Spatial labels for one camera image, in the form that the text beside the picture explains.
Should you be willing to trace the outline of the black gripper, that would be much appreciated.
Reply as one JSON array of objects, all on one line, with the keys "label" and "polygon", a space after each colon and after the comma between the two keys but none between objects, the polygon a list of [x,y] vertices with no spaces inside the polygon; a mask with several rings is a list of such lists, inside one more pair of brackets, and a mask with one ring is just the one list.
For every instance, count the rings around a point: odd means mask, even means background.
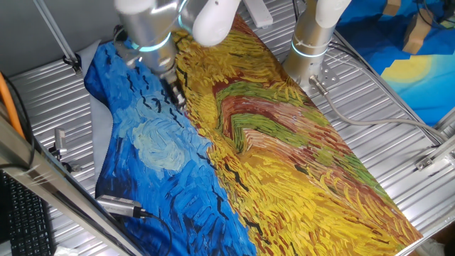
[{"label": "black gripper", "polygon": [[178,81],[176,73],[164,73],[160,75],[160,79],[164,83],[164,89],[171,98],[175,105],[184,106],[186,104],[186,97],[183,94],[181,84]]}]

